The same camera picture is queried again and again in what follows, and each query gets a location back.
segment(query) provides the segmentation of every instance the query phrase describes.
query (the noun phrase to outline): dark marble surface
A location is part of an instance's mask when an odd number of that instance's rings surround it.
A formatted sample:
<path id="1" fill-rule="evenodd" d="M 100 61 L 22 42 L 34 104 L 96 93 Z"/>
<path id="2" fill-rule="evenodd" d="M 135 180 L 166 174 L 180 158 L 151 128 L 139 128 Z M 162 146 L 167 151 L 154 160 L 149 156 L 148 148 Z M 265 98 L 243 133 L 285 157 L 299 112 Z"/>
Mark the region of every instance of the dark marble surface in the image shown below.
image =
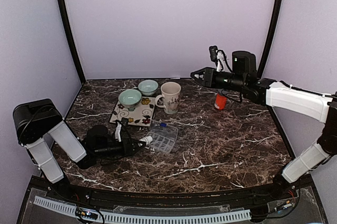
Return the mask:
<path id="1" fill-rule="evenodd" d="M 76 99 L 67 122 L 81 139 L 94 125 L 108 123 L 118 95 L 141 80 L 90 80 Z M 168 81 L 157 80 L 161 85 Z M 55 144 L 54 156 L 71 183 L 99 189 L 130 192 L 206 192 L 253 187 L 272 182 L 290 156 L 265 107 L 247 100 L 228 100 L 214 108 L 216 92 L 190 79 L 171 80 L 182 86 L 180 110 L 167 115 L 156 107 L 154 119 L 179 129 L 170 154 L 150 148 L 109 166 L 80 170 Z M 135 139 L 147 129 L 132 126 Z"/>

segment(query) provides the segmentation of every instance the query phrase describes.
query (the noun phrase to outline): bowl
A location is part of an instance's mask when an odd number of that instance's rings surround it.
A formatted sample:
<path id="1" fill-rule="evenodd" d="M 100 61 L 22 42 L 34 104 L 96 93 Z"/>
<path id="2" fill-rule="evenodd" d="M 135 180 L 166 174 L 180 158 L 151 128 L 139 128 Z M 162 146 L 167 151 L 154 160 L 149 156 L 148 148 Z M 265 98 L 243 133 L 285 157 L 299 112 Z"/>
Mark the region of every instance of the bowl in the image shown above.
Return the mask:
<path id="1" fill-rule="evenodd" d="M 134 109 L 141 102 L 142 94 L 138 90 L 128 89 L 122 91 L 118 96 L 118 101 L 128 110 Z"/>
<path id="2" fill-rule="evenodd" d="M 138 89 L 144 96 L 151 96 L 156 93 L 158 83 L 154 80 L 147 79 L 139 83 Z"/>

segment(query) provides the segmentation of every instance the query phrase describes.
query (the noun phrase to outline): perforated metal strip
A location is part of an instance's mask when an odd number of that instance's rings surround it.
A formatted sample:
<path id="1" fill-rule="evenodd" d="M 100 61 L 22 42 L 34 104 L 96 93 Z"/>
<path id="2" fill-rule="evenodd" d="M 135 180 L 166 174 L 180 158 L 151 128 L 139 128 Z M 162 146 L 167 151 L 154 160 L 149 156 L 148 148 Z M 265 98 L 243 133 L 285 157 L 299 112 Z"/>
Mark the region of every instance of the perforated metal strip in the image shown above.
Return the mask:
<path id="1" fill-rule="evenodd" d="M 69 205 L 68 203 L 57 202 L 39 196 L 35 196 L 34 204 L 63 215 L 75 217 L 76 206 L 74 204 Z M 215 215 L 181 217 L 122 215 L 106 211 L 101 211 L 101 213 L 105 218 L 105 223 L 113 224 L 223 224 L 251 219 L 250 210 L 218 213 Z M 99 216 L 96 222 L 102 223 L 102 217 Z"/>

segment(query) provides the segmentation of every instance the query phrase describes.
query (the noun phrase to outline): mug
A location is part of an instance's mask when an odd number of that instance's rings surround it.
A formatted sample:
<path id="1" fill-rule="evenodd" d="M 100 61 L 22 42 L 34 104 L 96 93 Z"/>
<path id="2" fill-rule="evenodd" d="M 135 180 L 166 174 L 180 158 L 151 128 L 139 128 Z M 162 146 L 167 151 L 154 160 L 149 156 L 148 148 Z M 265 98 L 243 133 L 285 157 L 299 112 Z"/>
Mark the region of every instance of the mug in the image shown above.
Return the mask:
<path id="1" fill-rule="evenodd" d="M 178 112 L 181 86 L 176 82 L 166 82 L 160 88 L 162 94 L 156 97 L 155 105 L 164 108 L 164 112 L 173 115 Z M 163 98 L 163 105 L 158 105 L 158 100 Z"/>

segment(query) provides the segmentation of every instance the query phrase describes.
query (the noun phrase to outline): floral tray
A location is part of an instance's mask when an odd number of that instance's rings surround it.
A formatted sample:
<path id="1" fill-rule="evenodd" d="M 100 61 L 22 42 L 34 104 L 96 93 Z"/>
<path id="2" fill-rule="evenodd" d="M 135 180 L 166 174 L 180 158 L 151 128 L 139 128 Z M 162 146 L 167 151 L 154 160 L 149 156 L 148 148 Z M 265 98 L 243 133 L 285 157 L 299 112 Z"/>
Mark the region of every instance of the floral tray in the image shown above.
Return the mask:
<path id="1" fill-rule="evenodd" d="M 122 118 L 128 118 L 128 124 L 134 126 L 148 127 L 153 116 L 154 100 L 152 97 L 142 97 L 141 102 L 136 106 L 135 110 L 129 111 L 119 101 L 117 102 L 110 123 Z"/>

